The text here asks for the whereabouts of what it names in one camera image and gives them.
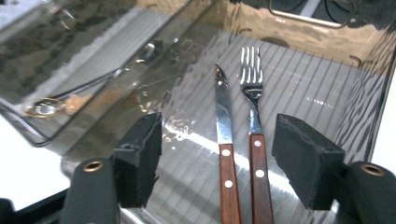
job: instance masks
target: fork tines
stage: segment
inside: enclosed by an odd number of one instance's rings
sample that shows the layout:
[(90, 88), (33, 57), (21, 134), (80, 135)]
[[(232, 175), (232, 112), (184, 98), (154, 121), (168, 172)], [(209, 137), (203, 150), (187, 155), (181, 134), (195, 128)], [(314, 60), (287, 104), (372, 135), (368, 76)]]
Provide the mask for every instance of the fork tines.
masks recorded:
[(242, 48), (241, 54), (241, 85), (244, 83), (262, 83), (262, 62), (260, 47)]

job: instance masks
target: knife handle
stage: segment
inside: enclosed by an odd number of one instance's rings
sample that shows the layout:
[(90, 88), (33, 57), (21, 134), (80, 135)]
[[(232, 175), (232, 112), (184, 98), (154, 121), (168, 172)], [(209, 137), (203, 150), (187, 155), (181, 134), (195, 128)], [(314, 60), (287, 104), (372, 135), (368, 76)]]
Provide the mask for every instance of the knife handle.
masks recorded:
[(221, 222), (241, 223), (233, 144), (219, 145)]
[(250, 135), (250, 183), (253, 223), (274, 223), (263, 134)]

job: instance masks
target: knife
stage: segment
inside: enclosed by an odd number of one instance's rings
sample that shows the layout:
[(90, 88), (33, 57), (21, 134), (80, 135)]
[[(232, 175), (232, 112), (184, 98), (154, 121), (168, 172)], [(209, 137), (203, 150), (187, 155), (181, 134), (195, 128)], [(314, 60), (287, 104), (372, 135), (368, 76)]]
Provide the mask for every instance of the knife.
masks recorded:
[(233, 127), (226, 76), (216, 64), (216, 105), (219, 144), (221, 222), (241, 223), (238, 187), (233, 161)]

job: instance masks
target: black cable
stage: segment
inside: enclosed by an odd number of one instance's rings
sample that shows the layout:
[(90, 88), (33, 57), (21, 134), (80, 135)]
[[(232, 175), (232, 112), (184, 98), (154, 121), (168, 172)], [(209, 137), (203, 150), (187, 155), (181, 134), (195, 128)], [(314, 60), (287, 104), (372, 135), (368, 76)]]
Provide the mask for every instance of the black cable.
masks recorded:
[(283, 10), (284, 12), (292, 12), (293, 10), (297, 9), (298, 7), (300, 7), (304, 2), (306, 2), (306, 0), (302, 0), (299, 3), (297, 3), (294, 7), (291, 7), (289, 9)]
[(327, 0), (324, 0), (324, 7), (326, 8), (327, 15), (329, 15), (330, 19), (334, 22), (340, 23), (339, 21), (337, 21), (335, 18), (332, 17), (332, 14), (329, 11)]
[(350, 13), (350, 12), (351, 12), (350, 9), (341, 6), (341, 5), (340, 5), (339, 3), (337, 3), (336, 1), (332, 1), (332, 2), (335, 3), (335, 5), (336, 5), (338, 8), (340, 8), (341, 10), (343, 10), (343, 11), (345, 11), (345, 12), (347, 12), (347, 13)]

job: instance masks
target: fork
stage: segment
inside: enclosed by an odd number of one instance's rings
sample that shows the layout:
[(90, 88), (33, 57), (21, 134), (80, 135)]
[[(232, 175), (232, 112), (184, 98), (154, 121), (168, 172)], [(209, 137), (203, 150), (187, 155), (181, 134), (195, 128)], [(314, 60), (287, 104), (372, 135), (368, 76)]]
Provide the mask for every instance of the fork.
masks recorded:
[(262, 62), (260, 47), (242, 48), (241, 91), (250, 106), (249, 156), (253, 223), (274, 223), (268, 180), (265, 139), (259, 117), (262, 96)]

